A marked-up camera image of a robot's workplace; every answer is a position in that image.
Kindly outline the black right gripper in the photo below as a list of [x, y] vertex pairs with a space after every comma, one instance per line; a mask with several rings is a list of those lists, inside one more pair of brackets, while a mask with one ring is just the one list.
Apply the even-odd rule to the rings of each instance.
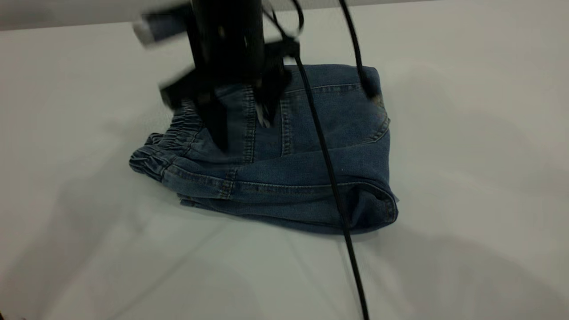
[[297, 57], [296, 40], [280, 40], [264, 45], [264, 56], [258, 60], [216, 61], [194, 67], [179, 79], [160, 88], [168, 107], [181, 107], [185, 102], [202, 105], [202, 120], [213, 142], [222, 151], [228, 150], [226, 106], [216, 90], [235, 84], [252, 87], [257, 99], [257, 119], [263, 128], [273, 126], [279, 101], [292, 81], [284, 67], [285, 57]]

